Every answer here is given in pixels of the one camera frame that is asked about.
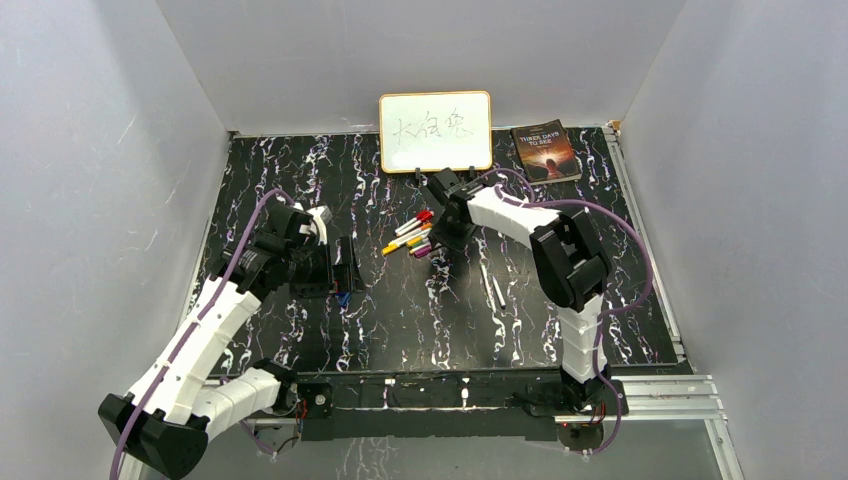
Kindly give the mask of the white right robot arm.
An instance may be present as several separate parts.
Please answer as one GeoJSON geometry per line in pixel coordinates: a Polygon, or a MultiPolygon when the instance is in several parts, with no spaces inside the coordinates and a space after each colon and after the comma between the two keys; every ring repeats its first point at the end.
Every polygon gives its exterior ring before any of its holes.
{"type": "Polygon", "coordinates": [[[461,250],[485,227],[531,250],[541,289],[557,308],[560,377],[514,397],[531,415],[590,413],[609,379],[600,311],[611,262],[586,213],[532,207],[492,180],[464,182],[449,169],[427,180],[424,195],[435,211],[436,244],[461,250]]]}

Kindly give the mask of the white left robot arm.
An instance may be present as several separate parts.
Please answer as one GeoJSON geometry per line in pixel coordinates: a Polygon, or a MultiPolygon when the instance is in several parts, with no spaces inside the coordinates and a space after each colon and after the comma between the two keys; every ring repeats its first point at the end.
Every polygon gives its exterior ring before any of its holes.
{"type": "Polygon", "coordinates": [[[211,440],[256,412],[328,416],[330,386],[301,386],[294,370],[270,359],[220,386],[206,384],[234,335],[277,290],[346,300],[364,288],[351,238],[328,242],[326,206],[275,204],[256,229],[260,215],[254,211],[239,243],[211,266],[196,306],[146,373],[101,402],[98,415],[116,446],[110,478],[182,479],[211,440]]]}

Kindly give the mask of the yellow cap marker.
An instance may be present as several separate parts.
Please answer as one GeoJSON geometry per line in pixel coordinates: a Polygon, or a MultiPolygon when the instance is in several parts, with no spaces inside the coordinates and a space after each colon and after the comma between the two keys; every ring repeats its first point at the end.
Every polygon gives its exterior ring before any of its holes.
{"type": "Polygon", "coordinates": [[[389,243],[386,247],[384,247],[384,248],[382,249],[381,254],[382,254],[383,256],[387,256],[387,255],[389,255],[389,254],[391,254],[391,253],[393,253],[393,252],[395,252],[395,251],[397,251],[397,250],[399,250],[399,249],[401,249],[401,248],[407,248],[407,249],[409,249],[410,251],[413,249],[413,248],[408,248],[408,247],[406,246],[406,243],[405,243],[405,244],[402,244],[402,245],[395,245],[395,244],[393,243],[393,241],[394,241],[394,240],[392,240],[392,241],[391,241],[391,242],[390,242],[390,243],[389,243]]]}

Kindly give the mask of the small whiteboard with writing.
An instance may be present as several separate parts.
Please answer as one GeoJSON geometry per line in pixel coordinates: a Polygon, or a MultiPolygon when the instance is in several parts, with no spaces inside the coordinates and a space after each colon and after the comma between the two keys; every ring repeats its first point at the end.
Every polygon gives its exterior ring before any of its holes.
{"type": "Polygon", "coordinates": [[[486,91],[385,94],[378,101],[378,117],[385,173],[487,170],[493,165],[486,91]]]}

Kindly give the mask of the dark paperback book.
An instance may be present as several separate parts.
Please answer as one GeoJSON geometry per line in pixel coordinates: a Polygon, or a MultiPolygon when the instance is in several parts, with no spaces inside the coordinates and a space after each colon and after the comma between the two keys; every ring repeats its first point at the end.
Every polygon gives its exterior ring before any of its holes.
{"type": "Polygon", "coordinates": [[[559,119],[510,130],[531,185],[576,181],[582,167],[559,119]]]}

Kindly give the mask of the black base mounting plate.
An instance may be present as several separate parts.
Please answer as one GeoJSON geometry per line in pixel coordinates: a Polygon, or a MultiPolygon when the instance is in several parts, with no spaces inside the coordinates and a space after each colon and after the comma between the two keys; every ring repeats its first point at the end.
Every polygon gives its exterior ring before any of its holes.
{"type": "Polygon", "coordinates": [[[305,438],[522,437],[600,445],[629,411],[621,382],[579,385],[556,367],[300,373],[305,438]]]}

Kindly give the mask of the aluminium frame rail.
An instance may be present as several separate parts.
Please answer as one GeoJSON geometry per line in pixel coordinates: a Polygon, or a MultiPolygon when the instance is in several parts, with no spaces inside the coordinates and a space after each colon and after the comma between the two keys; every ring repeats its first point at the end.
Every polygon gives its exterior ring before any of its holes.
{"type": "Polygon", "coordinates": [[[723,407],[710,377],[698,375],[626,376],[614,380],[599,401],[580,412],[531,415],[515,399],[542,378],[454,375],[365,378],[343,382],[298,381],[288,387],[274,379],[245,374],[223,386],[204,385],[186,403],[189,414],[207,417],[224,430],[259,411],[278,416],[300,413],[329,418],[337,412],[473,412],[519,409],[532,417],[552,417],[565,423],[612,421],[617,417],[648,420],[722,418],[723,407]]]}

